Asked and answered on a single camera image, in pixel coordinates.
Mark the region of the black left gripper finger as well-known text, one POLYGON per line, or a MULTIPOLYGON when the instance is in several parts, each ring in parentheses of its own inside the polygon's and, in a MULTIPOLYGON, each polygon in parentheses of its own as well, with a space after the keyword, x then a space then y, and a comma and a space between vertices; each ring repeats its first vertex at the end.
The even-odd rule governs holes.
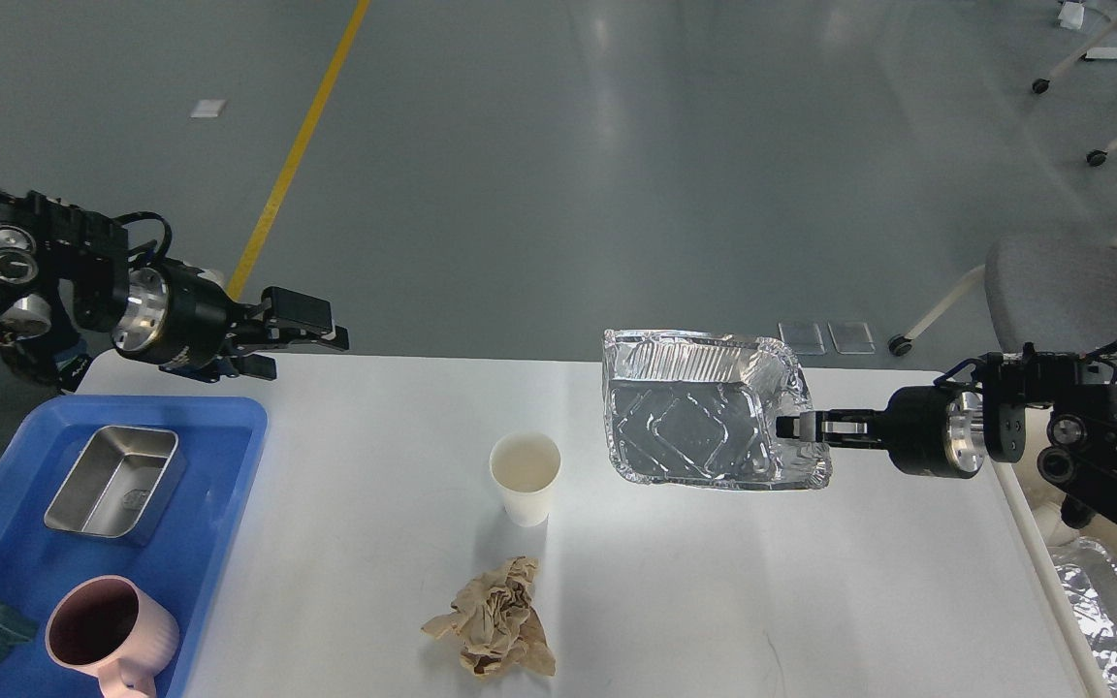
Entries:
POLYGON ((244 305, 244 352, 298 345, 347 352, 349 331, 334 321, 330 302, 271 286, 259 302, 244 305))
POLYGON ((276 379, 276 361, 268 355, 258 353, 248 355, 218 354, 206 365, 206 381, 220 381, 223 377, 252 377, 273 381, 276 379))

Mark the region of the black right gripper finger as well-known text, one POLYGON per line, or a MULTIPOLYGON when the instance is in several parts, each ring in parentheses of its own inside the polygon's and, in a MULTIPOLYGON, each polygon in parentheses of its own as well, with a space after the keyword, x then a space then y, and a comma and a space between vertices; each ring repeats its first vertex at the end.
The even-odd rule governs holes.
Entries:
POLYGON ((776 417, 780 440, 824 443, 830 448, 882 450, 887 448, 880 428, 885 411, 873 408, 833 408, 776 417))

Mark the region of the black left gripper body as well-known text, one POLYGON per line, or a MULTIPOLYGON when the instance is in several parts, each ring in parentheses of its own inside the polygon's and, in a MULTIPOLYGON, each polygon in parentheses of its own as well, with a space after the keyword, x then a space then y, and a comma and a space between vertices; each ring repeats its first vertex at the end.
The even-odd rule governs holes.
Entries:
POLYGON ((244 305, 194 267, 142 267, 128 274, 127 304, 111 329, 112 346, 121 357, 169 374, 206 374, 216 355, 244 355, 236 340, 244 305))

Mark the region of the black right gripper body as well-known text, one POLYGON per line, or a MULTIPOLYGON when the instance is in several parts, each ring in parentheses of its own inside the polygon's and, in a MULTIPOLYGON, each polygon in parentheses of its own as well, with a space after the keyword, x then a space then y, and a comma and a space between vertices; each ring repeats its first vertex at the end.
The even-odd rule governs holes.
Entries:
POLYGON ((886 451, 903 474, 971 480, 989 460, 981 398, 906 386, 888 400, 886 451))

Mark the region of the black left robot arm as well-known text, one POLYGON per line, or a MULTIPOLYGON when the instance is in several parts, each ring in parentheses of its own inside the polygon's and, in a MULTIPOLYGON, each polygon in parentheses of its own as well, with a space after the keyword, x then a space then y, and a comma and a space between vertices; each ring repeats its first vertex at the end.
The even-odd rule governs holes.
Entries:
POLYGON ((233 302, 204 269, 170 256, 170 226, 157 241, 130 243, 128 224, 159 220, 152 211, 102 216, 36 191, 13 197, 0 189, 0 343, 25 337, 3 326, 19 302, 67 281, 71 322, 107 334, 120 357, 201 383, 273 380, 271 350, 350 348, 330 302, 276 286, 257 303, 233 302))

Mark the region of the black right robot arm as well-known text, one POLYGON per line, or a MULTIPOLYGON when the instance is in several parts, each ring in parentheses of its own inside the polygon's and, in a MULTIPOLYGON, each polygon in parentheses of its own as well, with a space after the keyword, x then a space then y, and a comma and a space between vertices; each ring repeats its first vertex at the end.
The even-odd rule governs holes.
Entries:
POLYGON ((836 408, 780 415, 782 440, 882 450, 904 474, 968 480, 981 465, 1018 463, 1027 411, 1046 408, 1043 482, 1065 495, 1061 520, 1117 524, 1117 340, 1083 353, 990 352, 930 383, 896 390, 881 410, 836 408))

